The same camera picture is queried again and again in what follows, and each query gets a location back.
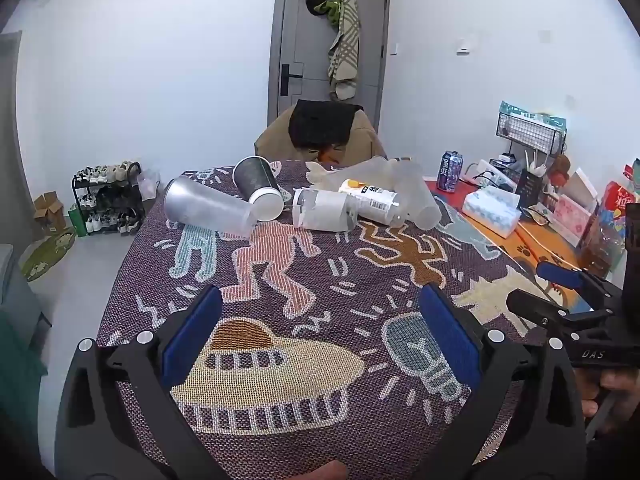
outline white wall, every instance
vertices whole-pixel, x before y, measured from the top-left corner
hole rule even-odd
[[[33,196],[85,166],[169,179],[233,164],[266,127],[274,0],[24,0],[17,120]]]
[[[390,9],[389,43],[400,43],[380,124],[390,154],[412,154],[435,174],[445,150],[466,162],[500,153],[505,100],[566,117],[573,167],[600,192],[640,156],[640,38],[617,0],[391,0]],[[477,39],[467,57],[456,56],[461,38]]]

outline door handle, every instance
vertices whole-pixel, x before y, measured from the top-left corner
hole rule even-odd
[[[289,65],[283,64],[280,67],[280,95],[289,95],[289,78],[302,79],[302,74],[290,74]]]

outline blue and white tissue package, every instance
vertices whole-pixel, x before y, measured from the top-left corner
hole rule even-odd
[[[520,220],[519,199],[515,193],[486,187],[466,196],[462,212],[502,238],[507,238]]]

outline gray door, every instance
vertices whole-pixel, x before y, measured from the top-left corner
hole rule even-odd
[[[0,244],[14,246],[20,256],[39,228],[22,169],[15,122],[15,73],[20,32],[0,34]]]
[[[382,100],[388,0],[356,1],[360,19],[356,95],[343,102],[361,105],[377,127]],[[328,52],[337,28],[329,24],[326,16],[312,15],[305,0],[276,0],[273,35],[270,122],[298,99],[327,101],[331,98]],[[274,57],[279,57],[277,65]],[[276,100],[277,108],[272,106],[273,100]]]

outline floor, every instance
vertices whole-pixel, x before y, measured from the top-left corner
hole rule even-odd
[[[66,372],[78,342],[97,335],[113,281],[133,239],[118,234],[76,238],[62,260],[31,282],[53,325],[42,345],[41,359],[49,373],[40,383],[38,408],[40,455],[52,473],[56,419]]]

